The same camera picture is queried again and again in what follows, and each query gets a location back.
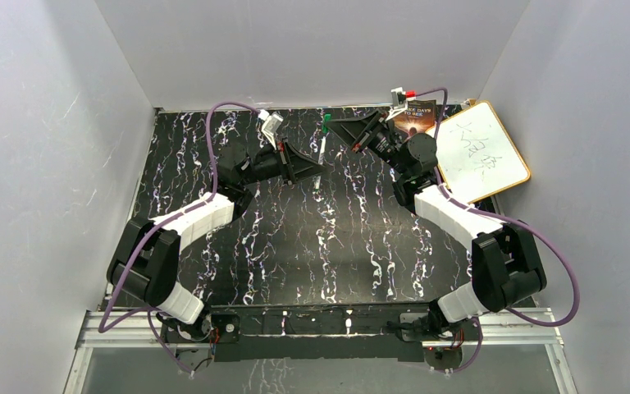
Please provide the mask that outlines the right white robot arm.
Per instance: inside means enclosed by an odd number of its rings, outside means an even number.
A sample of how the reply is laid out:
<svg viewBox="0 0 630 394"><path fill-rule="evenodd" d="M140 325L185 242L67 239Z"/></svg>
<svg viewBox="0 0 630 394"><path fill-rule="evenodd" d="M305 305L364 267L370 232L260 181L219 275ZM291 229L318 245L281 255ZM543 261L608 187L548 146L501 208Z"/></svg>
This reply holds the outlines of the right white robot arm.
<svg viewBox="0 0 630 394"><path fill-rule="evenodd" d="M547 278L534 235L522 223L474 213L451 200L437 174L437 141L428 133L404 136L384 112L326 119L324 127L351 151L372 151L396 173L398 204L437 225L470 254L470 282L430 302L427 316L399 323L403 330L425 329L449 340L462 322L500 312L546 288Z"/></svg>

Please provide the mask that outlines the white marker pen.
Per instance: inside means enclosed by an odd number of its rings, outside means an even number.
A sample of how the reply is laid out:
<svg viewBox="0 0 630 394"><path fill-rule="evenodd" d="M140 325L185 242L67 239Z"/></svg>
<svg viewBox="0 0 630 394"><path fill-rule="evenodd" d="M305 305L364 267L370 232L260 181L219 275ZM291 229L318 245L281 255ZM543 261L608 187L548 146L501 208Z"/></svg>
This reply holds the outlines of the white marker pen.
<svg viewBox="0 0 630 394"><path fill-rule="evenodd" d="M319 150L318 150L317 162L321 166L324 163L325 150L326 150L326 135L324 135L321 138L320 145L319 145ZM321 175L318 175L318 176L315 177L314 184L313 184L313 189L314 190L319 190L320 189L321 179L322 179Z"/></svg>

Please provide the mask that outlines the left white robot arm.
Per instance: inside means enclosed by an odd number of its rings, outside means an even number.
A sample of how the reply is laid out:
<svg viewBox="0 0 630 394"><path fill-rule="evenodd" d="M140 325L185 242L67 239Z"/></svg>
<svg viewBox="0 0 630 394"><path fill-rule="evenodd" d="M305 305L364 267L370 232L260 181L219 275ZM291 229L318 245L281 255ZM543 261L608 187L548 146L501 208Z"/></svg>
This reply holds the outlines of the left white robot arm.
<svg viewBox="0 0 630 394"><path fill-rule="evenodd" d="M293 185L325 172L287 140L267 144L254 156L242 144L223 147L217 155L217 192L160 217L129 220L108 266L108 282L169 315L191 341L205 340L212 320L203 314L205 304L177 279L181 253L240 218L253 200L252 184L280 178Z"/></svg>

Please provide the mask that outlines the green pen cap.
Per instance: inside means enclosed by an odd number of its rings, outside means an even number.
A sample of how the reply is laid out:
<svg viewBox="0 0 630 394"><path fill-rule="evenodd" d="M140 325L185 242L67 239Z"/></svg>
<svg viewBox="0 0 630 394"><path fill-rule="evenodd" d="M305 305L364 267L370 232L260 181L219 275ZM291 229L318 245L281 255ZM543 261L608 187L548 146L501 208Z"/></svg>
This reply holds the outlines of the green pen cap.
<svg viewBox="0 0 630 394"><path fill-rule="evenodd" d="M324 134L327 134L327 133L329 132L329 128L328 128L327 124L328 124L328 122L330 121L330 119L331 119L331 115L330 115L329 113L326 113L326 114L323 116L323 122L322 122L322 132L323 132Z"/></svg>

